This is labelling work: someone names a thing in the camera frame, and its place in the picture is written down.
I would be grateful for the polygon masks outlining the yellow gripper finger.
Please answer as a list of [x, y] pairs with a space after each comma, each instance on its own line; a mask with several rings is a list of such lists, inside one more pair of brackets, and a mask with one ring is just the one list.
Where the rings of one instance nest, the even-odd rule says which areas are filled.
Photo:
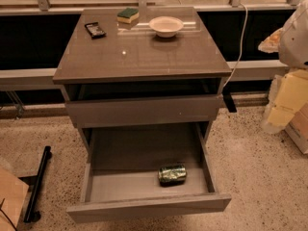
[[265, 53], [278, 53], [282, 29], [279, 28], [265, 38], [258, 46], [258, 50]]

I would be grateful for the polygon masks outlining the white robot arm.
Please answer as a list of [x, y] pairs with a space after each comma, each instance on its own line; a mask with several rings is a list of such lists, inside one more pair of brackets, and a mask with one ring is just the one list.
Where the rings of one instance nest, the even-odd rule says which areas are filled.
[[301, 2], [282, 28], [258, 46], [265, 53], [278, 53], [279, 61], [289, 67], [308, 68], [308, 0]]

